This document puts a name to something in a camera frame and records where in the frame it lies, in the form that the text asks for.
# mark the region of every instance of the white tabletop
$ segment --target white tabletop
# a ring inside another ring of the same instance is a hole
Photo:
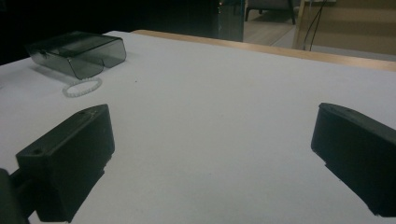
[[[0,166],[81,109],[108,104],[116,151],[73,223],[395,223],[324,166],[318,105],[396,128],[396,73],[111,32],[127,59],[65,98],[69,77],[0,67]],[[39,223],[31,217],[32,223]]]

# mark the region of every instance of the dark background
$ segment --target dark background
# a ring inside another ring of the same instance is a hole
[[[146,29],[218,37],[218,0],[0,0],[0,64],[27,58],[24,46],[71,31]]]

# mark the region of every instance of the wall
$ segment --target wall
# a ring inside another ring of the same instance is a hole
[[[303,47],[309,23],[320,5],[314,3],[309,12],[309,2],[302,2],[294,48]],[[308,45],[312,34],[307,38]],[[396,55],[396,1],[337,0],[327,3],[314,45]]]

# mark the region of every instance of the white rubber band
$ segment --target white rubber band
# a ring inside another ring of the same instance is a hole
[[[92,82],[92,81],[96,81],[97,83],[92,86],[91,88],[84,90],[84,91],[79,91],[79,92],[73,92],[70,93],[68,92],[70,88],[77,86],[81,83],[85,83],[85,82]],[[62,90],[62,92],[64,93],[64,96],[69,97],[69,98],[75,98],[75,97],[79,97],[85,94],[88,94],[92,91],[96,91],[100,86],[102,85],[102,79],[100,79],[99,77],[90,77],[90,78],[85,78],[82,79],[80,81],[77,82],[73,82],[70,86],[65,86],[64,89]]]

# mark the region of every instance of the wooden table edge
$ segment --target wooden table edge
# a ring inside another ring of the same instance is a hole
[[[192,35],[177,35],[177,34],[149,31],[149,30],[136,30],[133,31],[133,33],[138,35],[148,35],[148,36],[155,36],[166,39],[204,43],[210,45],[231,47],[236,49],[245,49],[245,50],[257,51],[262,53],[270,53],[275,55],[282,55],[282,56],[307,59],[307,60],[313,60],[313,61],[319,61],[325,63],[338,63],[349,66],[361,67],[361,68],[372,68],[376,70],[396,72],[396,62],[349,57],[344,55],[304,51],[298,49],[284,49],[278,47],[255,45],[255,44],[235,42],[229,40],[212,39],[212,38],[192,36]]]

